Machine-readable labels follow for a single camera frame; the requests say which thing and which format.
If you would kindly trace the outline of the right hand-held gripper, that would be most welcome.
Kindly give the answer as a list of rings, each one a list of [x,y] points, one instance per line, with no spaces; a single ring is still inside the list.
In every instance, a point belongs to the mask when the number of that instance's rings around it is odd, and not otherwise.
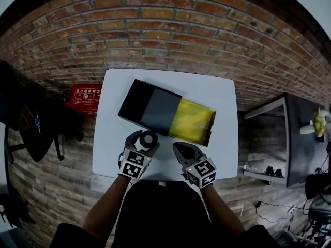
[[[216,166],[211,158],[206,158],[199,161],[205,154],[201,149],[191,143],[175,142],[173,151],[182,166],[188,166],[189,162],[194,162],[193,165],[184,168],[186,180],[191,184],[202,189],[216,180]]]

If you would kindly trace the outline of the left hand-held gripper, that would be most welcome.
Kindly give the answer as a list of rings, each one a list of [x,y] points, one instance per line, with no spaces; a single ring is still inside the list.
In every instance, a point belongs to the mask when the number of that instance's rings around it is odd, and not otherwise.
[[[135,131],[126,138],[124,152],[119,157],[119,175],[136,180],[140,179],[159,148],[160,143],[158,142],[153,148],[148,149],[145,155],[136,152],[135,144],[142,132],[142,130]]]

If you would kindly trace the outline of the black tape roll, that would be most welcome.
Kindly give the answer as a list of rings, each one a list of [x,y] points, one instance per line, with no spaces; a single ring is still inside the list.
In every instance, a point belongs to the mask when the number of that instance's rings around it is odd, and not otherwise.
[[[139,137],[140,145],[146,149],[152,149],[158,144],[158,136],[153,131],[143,131]]]

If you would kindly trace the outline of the black and yellow drawer box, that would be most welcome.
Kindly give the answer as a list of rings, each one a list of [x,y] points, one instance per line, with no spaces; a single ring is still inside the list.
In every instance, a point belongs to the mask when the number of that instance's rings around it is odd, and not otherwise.
[[[118,116],[163,136],[207,147],[216,111],[135,79]]]

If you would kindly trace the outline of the person's right forearm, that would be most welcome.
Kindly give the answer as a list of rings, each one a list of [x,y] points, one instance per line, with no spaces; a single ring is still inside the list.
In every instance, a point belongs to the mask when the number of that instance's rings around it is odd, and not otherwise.
[[[222,200],[212,184],[200,189],[200,192],[213,224],[231,237],[237,237],[245,232],[240,219]]]

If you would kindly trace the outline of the person's left forearm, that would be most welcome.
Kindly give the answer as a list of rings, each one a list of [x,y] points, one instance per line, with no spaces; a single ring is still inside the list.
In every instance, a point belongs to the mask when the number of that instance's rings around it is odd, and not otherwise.
[[[100,241],[107,240],[117,220],[131,179],[118,175],[87,214],[82,228]]]

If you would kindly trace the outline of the red plastic crate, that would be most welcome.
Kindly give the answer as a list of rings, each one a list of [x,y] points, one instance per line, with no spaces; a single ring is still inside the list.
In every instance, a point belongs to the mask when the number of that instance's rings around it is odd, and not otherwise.
[[[64,92],[64,103],[85,117],[96,120],[102,85],[75,84],[71,91]]]

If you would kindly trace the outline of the black office chair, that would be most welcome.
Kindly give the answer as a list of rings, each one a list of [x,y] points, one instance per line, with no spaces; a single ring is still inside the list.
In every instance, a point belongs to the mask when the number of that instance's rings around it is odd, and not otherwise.
[[[34,117],[38,113],[41,134],[36,133],[35,120],[29,131],[21,129],[19,115],[24,105]],[[0,61],[0,122],[7,129],[18,131],[23,141],[19,145],[5,145],[9,156],[16,150],[26,149],[32,159],[39,162],[55,144],[57,156],[63,160],[59,137],[80,142],[84,136],[83,121],[83,115],[67,107],[59,95],[52,95],[35,83],[23,85],[10,64]]]

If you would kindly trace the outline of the brown cardboard box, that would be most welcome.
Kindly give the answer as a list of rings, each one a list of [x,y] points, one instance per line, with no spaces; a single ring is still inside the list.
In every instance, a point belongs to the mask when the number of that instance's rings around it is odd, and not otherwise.
[[[34,124],[35,117],[27,105],[24,105],[19,115],[19,124],[22,130],[29,131]]]

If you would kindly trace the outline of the white table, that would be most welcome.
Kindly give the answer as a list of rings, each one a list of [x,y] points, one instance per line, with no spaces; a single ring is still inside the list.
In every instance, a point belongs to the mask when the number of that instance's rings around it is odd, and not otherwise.
[[[93,144],[93,172],[116,177],[126,138],[140,126],[118,116],[134,80],[141,80],[216,111],[207,146],[201,150],[216,165],[216,178],[232,178],[238,168],[238,119],[232,80],[174,71],[109,69],[101,90]]]

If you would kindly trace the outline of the person's black clothing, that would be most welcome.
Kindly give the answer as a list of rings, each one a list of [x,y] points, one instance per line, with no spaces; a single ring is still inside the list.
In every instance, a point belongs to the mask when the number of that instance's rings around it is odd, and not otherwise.
[[[106,248],[108,239],[100,241],[82,226],[59,224],[50,248]],[[280,248],[262,225],[237,237],[219,229],[201,192],[184,182],[129,184],[111,234],[113,248]]]

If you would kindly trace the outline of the small black device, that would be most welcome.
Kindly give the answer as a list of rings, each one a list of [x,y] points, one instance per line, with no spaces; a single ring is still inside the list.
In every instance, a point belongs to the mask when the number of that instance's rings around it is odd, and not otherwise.
[[[272,166],[268,166],[266,168],[265,174],[268,176],[275,176],[275,177],[283,178],[282,170],[281,169],[274,170],[274,168]]]

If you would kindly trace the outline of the dark grey side table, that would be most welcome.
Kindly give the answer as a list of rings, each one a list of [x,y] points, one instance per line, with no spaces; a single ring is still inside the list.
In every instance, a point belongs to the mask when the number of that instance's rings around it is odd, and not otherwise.
[[[266,114],[283,106],[286,133],[286,153],[284,177],[276,177],[263,173],[243,171],[245,176],[268,181],[290,188],[303,181],[308,175],[315,173],[326,157],[326,145],[315,140],[315,134],[304,134],[300,129],[309,127],[314,120],[320,105],[285,93],[278,99],[261,106],[244,115],[245,119]]]

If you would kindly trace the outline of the white vase with yellow flowers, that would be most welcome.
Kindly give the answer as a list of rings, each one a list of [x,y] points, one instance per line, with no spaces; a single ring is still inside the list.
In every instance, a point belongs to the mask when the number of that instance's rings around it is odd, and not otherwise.
[[[306,135],[311,133],[316,133],[318,138],[321,138],[327,127],[326,116],[329,114],[329,111],[325,109],[318,109],[315,113],[314,119],[309,121],[307,125],[304,125],[300,128],[300,134]]]

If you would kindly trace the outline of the black wheeled base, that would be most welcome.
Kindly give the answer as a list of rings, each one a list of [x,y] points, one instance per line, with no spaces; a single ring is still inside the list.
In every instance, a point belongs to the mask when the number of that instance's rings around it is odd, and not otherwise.
[[[0,216],[5,222],[5,218],[9,222],[11,227],[16,226],[23,228],[22,221],[25,223],[36,224],[28,212],[28,202],[22,201],[19,198],[9,196],[8,194],[0,194],[0,207],[3,207],[3,211],[0,211]]]

